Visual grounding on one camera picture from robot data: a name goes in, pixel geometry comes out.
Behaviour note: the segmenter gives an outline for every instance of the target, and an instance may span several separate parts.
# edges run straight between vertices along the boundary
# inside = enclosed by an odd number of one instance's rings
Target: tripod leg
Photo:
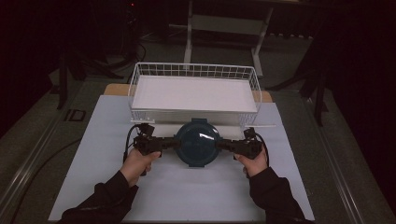
[[[312,76],[307,77],[304,85],[300,88],[299,93],[302,97],[310,97],[315,89],[318,87],[320,80],[320,72],[313,73]]]
[[[67,68],[75,80],[84,80],[87,74],[85,73],[84,67],[78,56],[74,54],[72,50],[68,50],[65,54],[65,61]]]
[[[59,63],[59,104],[57,109],[62,109],[67,100],[67,67],[65,52],[61,53]]]
[[[320,75],[318,90],[317,90],[317,99],[315,101],[314,117],[320,127],[323,126],[321,122],[321,113],[324,106],[323,97],[324,97],[324,89],[326,84],[326,73],[327,70]]]

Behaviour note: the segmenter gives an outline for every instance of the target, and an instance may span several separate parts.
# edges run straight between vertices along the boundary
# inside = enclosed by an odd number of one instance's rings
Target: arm
[[[148,172],[151,162],[160,155],[154,152],[142,156],[138,150],[131,150],[120,170],[105,184],[95,185],[93,195],[79,206],[66,210],[58,223],[120,223],[131,210],[140,174]]]
[[[291,194],[288,179],[278,177],[268,167],[264,148],[254,160],[241,155],[235,157],[245,165],[244,172],[249,176],[250,197],[265,210],[267,224],[306,222],[299,204]]]

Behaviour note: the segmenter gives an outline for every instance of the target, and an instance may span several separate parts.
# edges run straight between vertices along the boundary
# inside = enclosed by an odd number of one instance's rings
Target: white paper sheet
[[[49,220],[75,207],[93,193],[98,182],[106,182],[121,167],[125,138],[132,124],[124,96],[101,96],[92,114],[78,152],[70,166]],[[271,166],[290,181],[293,196],[305,217],[314,219],[288,138],[275,104],[262,104],[256,119],[275,123],[260,128],[269,149]],[[158,126],[155,134],[164,133]],[[138,222],[249,222],[265,220],[264,212],[248,196],[248,180],[242,164],[230,152],[220,152],[205,168],[189,168],[177,154],[167,149],[141,177],[131,212],[124,221]]]

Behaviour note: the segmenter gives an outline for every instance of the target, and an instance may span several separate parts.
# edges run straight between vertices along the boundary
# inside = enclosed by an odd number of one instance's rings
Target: black cable
[[[27,187],[26,187],[24,193],[22,194],[22,196],[21,196],[21,198],[20,198],[20,201],[19,201],[19,203],[18,203],[18,206],[17,206],[17,208],[16,208],[16,210],[15,210],[15,212],[14,212],[14,215],[12,216],[12,219],[11,219],[11,222],[10,222],[11,224],[13,224],[13,223],[15,222],[15,219],[17,218],[17,214],[18,214],[18,212],[20,211],[20,208],[21,208],[23,199],[25,198],[28,189],[32,186],[33,181],[35,180],[35,178],[37,177],[37,175],[40,173],[40,171],[44,168],[44,166],[46,166],[47,163],[48,163],[50,160],[52,160],[52,158],[54,158],[56,155],[58,155],[60,152],[62,152],[63,150],[67,149],[68,147],[73,146],[75,143],[81,141],[81,139],[82,139],[82,138],[79,138],[79,139],[77,139],[77,140],[75,140],[75,141],[73,141],[73,142],[67,144],[67,145],[64,146],[64,147],[61,147],[58,151],[56,151],[54,154],[52,154],[50,157],[48,157],[48,158],[41,164],[41,166],[35,171],[34,175],[32,176],[31,181],[30,181],[29,184],[27,185]]]
[[[134,57],[132,56],[132,53],[127,53],[124,56],[124,59],[122,61],[116,62],[116,63],[110,63],[110,64],[103,64],[102,63],[102,66],[104,68],[109,69],[109,70],[115,70],[115,69],[121,68],[123,66],[126,66],[129,63],[133,63],[133,58]]]
[[[256,136],[260,138],[260,141],[262,141],[262,144],[264,145],[265,148],[265,155],[267,156],[267,166],[270,166],[270,157],[268,156],[268,148],[267,145],[265,145],[264,139],[262,139],[262,136],[259,135],[258,133],[255,133]]]
[[[132,126],[132,128],[128,132],[128,135],[126,136],[125,151],[124,151],[124,154],[123,154],[122,162],[125,162],[126,158],[128,157],[128,149],[130,147],[129,138],[131,137],[131,133],[132,133],[132,131],[134,130],[135,127],[138,127],[138,124]]]
[[[142,56],[141,59],[139,59],[138,56],[137,56],[137,54],[136,54],[136,59],[137,59],[139,62],[143,62],[143,61],[145,60],[145,58],[146,58],[146,52],[147,52],[147,50],[146,50],[146,48],[145,48],[142,44],[137,43],[137,45],[139,45],[140,47],[142,47],[142,49],[143,49],[143,56]],[[131,75],[129,75],[128,78],[126,79],[126,84],[129,84],[129,82],[131,81],[131,78],[132,78],[133,75],[134,75],[134,70],[131,72]]]

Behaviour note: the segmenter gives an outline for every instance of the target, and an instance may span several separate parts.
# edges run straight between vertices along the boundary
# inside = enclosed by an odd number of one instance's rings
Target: person's right hand
[[[147,156],[143,156],[139,150],[133,148],[128,158],[120,168],[120,171],[128,181],[129,187],[135,185],[139,176],[144,172],[151,170],[151,163],[161,156],[161,152],[152,152]]]
[[[262,152],[260,152],[254,160],[239,154],[234,154],[234,156],[238,161],[245,165],[244,173],[248,173],[250,177],[253,177],[268,168],[264,145],[262,145]]]

